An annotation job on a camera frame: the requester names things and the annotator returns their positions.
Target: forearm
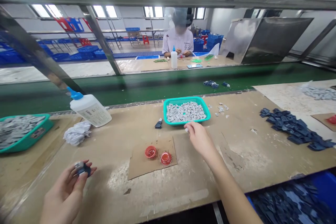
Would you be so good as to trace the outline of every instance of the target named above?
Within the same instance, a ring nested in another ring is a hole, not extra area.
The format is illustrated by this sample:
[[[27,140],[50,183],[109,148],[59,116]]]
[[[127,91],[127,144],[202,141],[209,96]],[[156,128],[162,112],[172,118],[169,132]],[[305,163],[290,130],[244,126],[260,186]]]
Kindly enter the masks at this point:
[[[210,167],[230,224],[262,224],[252,205],[236,183],[217,150],[204,157]]]

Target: red plastic chair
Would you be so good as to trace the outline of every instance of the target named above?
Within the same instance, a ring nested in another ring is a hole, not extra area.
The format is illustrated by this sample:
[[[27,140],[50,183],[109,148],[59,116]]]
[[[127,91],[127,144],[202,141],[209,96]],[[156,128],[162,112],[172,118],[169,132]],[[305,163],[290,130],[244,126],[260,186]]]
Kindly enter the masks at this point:
[[[69,23],[67,22],[67,20],[64,17],[59,17],[59,18],[54,17],[54,19],[63,28],[64,31],[66,31],[66,32],[72,32],[73,31],[73,29],[70,27]]]
[[[148,36],[142,35],[143,44],[146,44],[146,42],[149,44]]]
[[[207,44],[207,40],[206,38],[208,37],[208,35],[202,35],[201,39],[204,40],[204,44]]]
[[[80,38],[79,42],[81,43],[82,46],[92,46],[90,40],[87,38]]]

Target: person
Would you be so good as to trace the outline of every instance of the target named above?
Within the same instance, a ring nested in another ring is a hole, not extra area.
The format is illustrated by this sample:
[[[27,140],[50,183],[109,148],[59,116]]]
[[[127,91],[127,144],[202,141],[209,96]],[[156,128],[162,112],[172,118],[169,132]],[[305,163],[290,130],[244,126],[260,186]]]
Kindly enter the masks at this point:
[[[185,8],[175,8],[172,14],[175,25],[163,35],[162,54],[170,58],[170,53],[175,47],[177,57],[192,56],[194,50],[193,33],[188,30],[193,22],[193,14],[187,14]]]
[[[207,130],[197,122],[188,122],[184,128],[188,129],[193,147],[203,157],[215,177],[229,223],[262,224],[263,222],[231,175]],[[87,166],[92,165],[88,160],[84,162]],[[45,195],[40,224],[71,224],[74,221],[79,212],[87,179],[86,173],[76,176],[74,168],[73,165],[66,169]],[[91,174],[96,169],[96,167],[91,168]]]

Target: hand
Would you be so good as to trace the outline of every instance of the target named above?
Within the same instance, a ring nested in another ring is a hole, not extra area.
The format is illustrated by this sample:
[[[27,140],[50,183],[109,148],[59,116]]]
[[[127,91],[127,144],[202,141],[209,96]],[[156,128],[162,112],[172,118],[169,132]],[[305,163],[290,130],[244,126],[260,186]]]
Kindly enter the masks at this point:
[[[83,161],[87,166],[89,160]],[[91,167],[91,174],[97,167]],[[71,224],[76,218],[83,199],[83,189],[88,174],[77,175],[75,165],[65,169],[44,197],[40,224]]]
[[[189,57],[191,55],[191,51],[187,50],[183,53],[183,55],[186,56],[186,57]]]
[[[201,124],[192,121],[186,123],[184,128],[188,128],[191,143],[204,159],[212,157],[214,153],[218,153],[207,130]]]

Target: glue bottle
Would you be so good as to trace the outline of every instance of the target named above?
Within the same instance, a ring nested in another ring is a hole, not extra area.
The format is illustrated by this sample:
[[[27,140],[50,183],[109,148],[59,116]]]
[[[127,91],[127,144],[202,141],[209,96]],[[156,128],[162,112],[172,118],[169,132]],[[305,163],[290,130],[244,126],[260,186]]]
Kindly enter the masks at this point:
[[[67,89],[71,92],[70,108],[84,119],[88,120],[93,126],[100,127],[112,120],[110,113],[92,94],[82,95],[73,91],[70,87]]]
[[[171,67],[173,69],[177,68],[177,52],[175,51],[175,46],[173,47],[173,51],[170,53],[170,57],[171,57]]]

